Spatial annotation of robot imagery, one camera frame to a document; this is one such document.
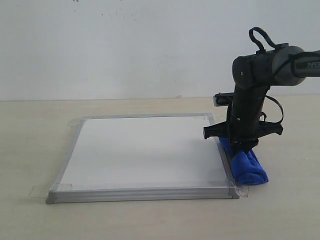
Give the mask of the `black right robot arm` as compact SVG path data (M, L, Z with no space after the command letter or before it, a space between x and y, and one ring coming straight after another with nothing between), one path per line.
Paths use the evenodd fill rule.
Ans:
M320 76L320 52L305 51L288 43L274 43L260 27L248 32L258 47L256 53L238 56L232 63L234 91L217 93L214 105L226 106L226 120L203 129L205 139L225 138L232 148L244 152L259 143L259 138L283 133L282 121L269 122L262 111L265 99L273 86L293 87L306 78Z

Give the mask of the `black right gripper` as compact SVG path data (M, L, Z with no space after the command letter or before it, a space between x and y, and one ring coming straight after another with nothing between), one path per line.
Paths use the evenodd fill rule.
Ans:
M283 117L283 107L275 98L268 95L244 96L233 93L232 104L227 106L226 120L204 127L205 139L226 138L233 143L233 150L251 150L258 145L258 138L283 133L283 118L277 122L269 122L267 115L262 111L265 99L269 99L280 108Z

